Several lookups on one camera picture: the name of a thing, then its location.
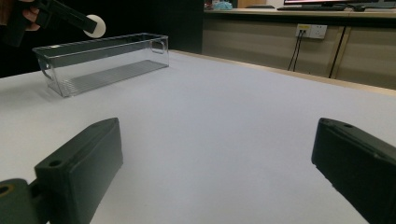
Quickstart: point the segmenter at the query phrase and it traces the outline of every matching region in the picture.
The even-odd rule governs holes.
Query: black handle
[[[29,8],[32,3],[25,3],[18,0],[14,2],[14,8],[8,19],[7,29],[3,35],[3,42],[13,47],[19,47],[26,27],[31,23],[22,14],[23,10]]]

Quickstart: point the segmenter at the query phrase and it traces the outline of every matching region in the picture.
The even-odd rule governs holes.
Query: clear plastic container
[[[33,51],[48,86],[62,97],[169,66],[165,35],[124,35]]]

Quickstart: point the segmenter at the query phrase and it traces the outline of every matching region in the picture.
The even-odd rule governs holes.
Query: white table
[[[52,151],[118,117],[124,165],[92,223],[366,223],[310,161],[318,119],[396,146],[395,112],[395,91],[177,52],[66,99],[25,74],[0,79],[0,180],[33,181]]]

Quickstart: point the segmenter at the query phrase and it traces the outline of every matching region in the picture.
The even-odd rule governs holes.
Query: black cable
[[[301,46],[301,41],[303,40],[303,36],[301,35],[300,41],[298,43],[298,48],[297,48],[297,55],[296,55],[296,60],[294,60],[294,66],[293,66],[293,72],[296,70],[296,64],[297,64],[297,59],[298,59],[298,55],[300,53],[300,46]]]
[[[288,67],[288,71],[290,70],[291,64],[292,64],[293,59],[294,59],[294,54],[296,53],[296,50],[297,50],[298,43],[300,41],[300,38],[303,38],[304,32],[305,31],[300,30],[300,33],[297,35],[296,46],[294,47],[293,56],[291,56],[291,60],[290,60],[289,67]]]

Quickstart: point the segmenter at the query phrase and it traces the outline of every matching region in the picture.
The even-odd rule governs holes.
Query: white ball
[[[92,38],[99,38],[99,37],[101,37],[102,35],[104,35],[105,32],[106,32],[106,24],[105,24],[105,22],[102,20],[102,18],[100,18],[100,17],[98,17],[98,16],[96,16],[96,15],[88,15],[87,17],[90,18],[90,19],[93,20],[93,21],[96,21],[96,22],[97,22],[97,25],[96,25],[95,30],[93,31],[93,34],[88,33],[88,32],[86,32],[86,31],[84,31],[84,33],[85,33],[87,36],[92,37]]]

